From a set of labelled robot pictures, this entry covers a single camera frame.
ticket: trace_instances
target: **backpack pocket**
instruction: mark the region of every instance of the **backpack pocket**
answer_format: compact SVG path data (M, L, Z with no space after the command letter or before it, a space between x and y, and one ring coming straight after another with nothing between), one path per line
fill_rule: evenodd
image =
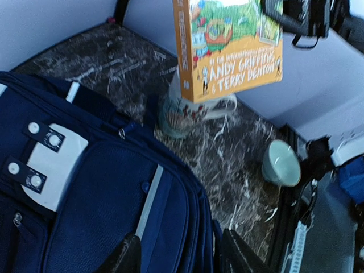
M46 222L0 195L0 272L40 272L46 243Z
M120 142L89 147L60 205L44 272L96 270L126 234L136 232L158 164L145 151ZM165 169L141 241L142 272L157 272L151 268L173 272L176 268L187 232L186 194ZM158 256L164 253L174 258L168 266Z

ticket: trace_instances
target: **book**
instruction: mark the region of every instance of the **book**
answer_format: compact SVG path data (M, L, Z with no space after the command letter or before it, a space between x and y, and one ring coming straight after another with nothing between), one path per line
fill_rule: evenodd
M282 28L260 0L173 0L173 12L182 97L204 102L282 80Z

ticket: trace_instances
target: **blue fabric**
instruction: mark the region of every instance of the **blue fabric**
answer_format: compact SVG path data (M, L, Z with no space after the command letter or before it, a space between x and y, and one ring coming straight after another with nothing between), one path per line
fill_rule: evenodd
M32 212L37 204L17 194L16 182L0 180L0 238L16 234L14 242L0 239L0 272L5 267L18 273L96 270L124 236L136 231L145 185L150 185L158 164L164 172L141 240L141 272L213 272L205 189L151 134L155 107L148 108L146 123L140 126L84 87L70 104L64 99L70 82L0 72L0 83L8 86L0 96L1 162L9 155L27 161L25 151L35 143L22 130L32 120L58 123L89 142L54 221L49 214ZM125 128L125 140L118 135L120 128ZM17 211L24 214L20 230L12 222Z
M364 159L357 158L338 171L340 187L357 204L364 202Z

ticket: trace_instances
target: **white patch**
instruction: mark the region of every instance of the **white patch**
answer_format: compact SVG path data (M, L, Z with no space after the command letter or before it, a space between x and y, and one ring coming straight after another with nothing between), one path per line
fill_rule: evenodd
M159 72L159 75L160 76L167 75L169 73L172 73L172 72L176 71L177 69L178 69L178 67L172 67L170 69Z
M225 126L226 126L227 122L228 122L228 117L227 117L227 115L225 115L225 118L224 118L224 124L222 125L221 130L220 130L219 132L217 132L217 133L216 133L216 135L215 135L215 137L214 137L213 142L215 142L215 140L216 140L216 139L217 139L220 135L222 135L222 134L224 133L224 129L225 129Z
M237 212L237 208L238 208L238 203L235 204L234 213L233 213L233 216L230 219L229 229L233 228L233 222L234 222L235 214Z
M93 72L95 72L95 68L91 67L87 71L81 73L77 77L66 78L66 81L81 81L83 78L87 77L88 75L90 75Z
M159 185L160 179L162 177L162 174L163 174L163 167L158 165L157 170L155 171L152 183L150 185L150 189L148 191L146 202L144 203L144 207L142 210L142 215L140 216L138 227L136 228L136 232L135 232L135 235L138 236L140 238L140 240L142 240L142 238L143 238L143 233L144 233L144 230L147 225L150 210L152 208L153 201L154 201L155 195L157 193L158 185Z
M272 135L272 131L273 131L273 126L271 127L271 131L269 132L269 135L267 136L266 142L268 141L268 139L271 137Z
M242 188L242 191L244 191L244 192L243 192L244 196L245 196L247 199L249 199L249 198L250 198L250 192L249 192L249 181L248 181L248 179L245 179L245 180L244 180L244 186L243 186L243 188Z
M75 132L57 124L50 128L65 136L58 152L37 143L29 157L27 165L47 176L41 194L22 186L25 193L39 205L57 211L58 204L66 191L72 170L77 160L88 145L88 141Z
M2 95L2 93L4 93L6 88L7 88L6 85L0 84L0 96Z
M217 149L217 154L221 158L221 160L223 161L224 160L224 152L220 147Z
M364 247L362 247L362 248L360 249L359 257L360 257L362 260L364 260Z
M80 84L78 82L73 82L71 84L71 87L68 90L66 101L68 101L69 103L72 103L73 100L75 99L75 96L76 96L79 88L80 88Z
M266 222L268 222L268 221L272 220L272 219L273 219L273 217L274 217L274 215L275 215L275 213L277 212L277 210L278 210L278 208L275 208L275 209L273 210L272 215L270 215L270 217L269 217L268 219L266 219L264 223L266 223Z
M129 72L135 68L138 68L138 67L142 67L143 65L145 65L147 63L147 61L143 60L143 61L139 61L137 62L136 64L133 64L123 70L121 70L121 74L124 75L126 72Z
M154 50L154 60L159 61L159 60L165 60L166 58L167 58L166 55Z

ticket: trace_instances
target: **book spine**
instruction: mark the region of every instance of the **book spine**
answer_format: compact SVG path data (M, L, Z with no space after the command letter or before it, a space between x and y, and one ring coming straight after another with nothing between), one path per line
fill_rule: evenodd
M182 97L193 101L192 45L189 0L173 0Z

